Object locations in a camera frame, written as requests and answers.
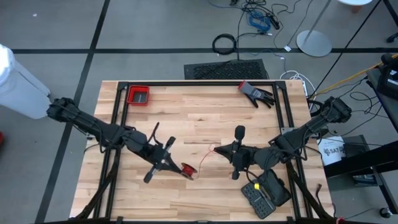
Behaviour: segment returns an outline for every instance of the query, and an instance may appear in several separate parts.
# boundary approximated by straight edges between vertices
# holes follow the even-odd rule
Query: white container
[[[0,105],[39,119],[47,115],[50,90],[18,63],[10,49],[0,44]]]

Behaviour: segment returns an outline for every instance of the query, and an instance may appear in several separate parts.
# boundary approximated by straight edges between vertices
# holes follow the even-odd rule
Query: white cable
[[[317,93],[315,92],[315,87],[312,84],[312,82],[303,74],[300,74],[299,72],[295,71],[295,70],[289,70],[286,71],[284,73],[282,73],[279,77],[279,79],[283,79],[283,76],[288,74],[288,73],[295,73],[292,77],[289,78],[289,80],[301,80],[302,82],[305,82],[304,79],[306,79],[306,81],[311,85],[313,91],[314,91],[314,95],[317,95]]]

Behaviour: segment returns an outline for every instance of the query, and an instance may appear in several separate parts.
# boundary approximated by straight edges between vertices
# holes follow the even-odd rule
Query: red wire
[[[200,175],[201,163],[205,160],[206,156],[209,155],[209,154],[212,153],[212,152],[214,152],[214,149],[211,150],[210,152],[207,152],[206,155],[203,157],[203,159],[200,161],[200,163],[199,163],[199,169],[198,169],[198,176],[196,177],[196,179],[198,179],[198,178],[199,178],[199,175]]]

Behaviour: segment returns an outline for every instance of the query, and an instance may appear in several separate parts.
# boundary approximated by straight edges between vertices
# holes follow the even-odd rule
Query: wooden table
[[[310,119],[304,91],[300,81],[289,80],[286,84],[294,124],[298,127]],[[95,116],[105,122],[111,121],[117,85],[118,81],[104,81],[99,92]],[[270,86],[257,87],[271,91]],[[279,96],[286,118],[282,95]],[[177,138],[170,150],[174,162],[186,162],[197,169],[203,157],[215,146],[234,140],[237,125],[246,127],[243,143],[248,146],[268,146],[268,141],[280,133],[275,108],[269,109],[260,103],[255,109],[236,86],[151,86],[148,106],[129,106],[126,124],[149,136],[158,121],[160,126],[156,136],[160,142],[166,142],[170,136]],[[308,145],[317,148],[313,141]],[[325,210],[333,214],[320,156],[312,151],[307,153],[308,160],[303,161],[303,167],[308,189],[315,194],[317,185],[322,184],[320,200]],[[71,217],[80,213],[96,192],[102,163],[103,154],[98,147],[87,150]],[[232,165],[217,153],[211,152],[204,159],[200,176],[194,181],[162,171],[145,184],[143,178],[150,168],[149,163],[122,149],[112,219],[123,216],[124,220],[260,220],[240,191],[248,183],[246,176],[232,180]],[[289,188],[285,165],[277,164],[273,170]],[[252,166],[251,171],[257,175],[262,173],[258,166]],[[297,192],[304,217],[302,194],[298,188]],[[107,192],[101,207],[102,217],[106,195]],[[277,207],[265,220],[285,221],[287,216],[294,217],[291,200]]]

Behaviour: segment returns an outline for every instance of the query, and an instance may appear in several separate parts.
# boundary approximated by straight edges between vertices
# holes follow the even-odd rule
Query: white cylinder
[[[44,93],[48,88],[27,70],[16,70],[16,64],[12,51],[0,45],[0,105],[33,119],[45,117],[51,104]]]

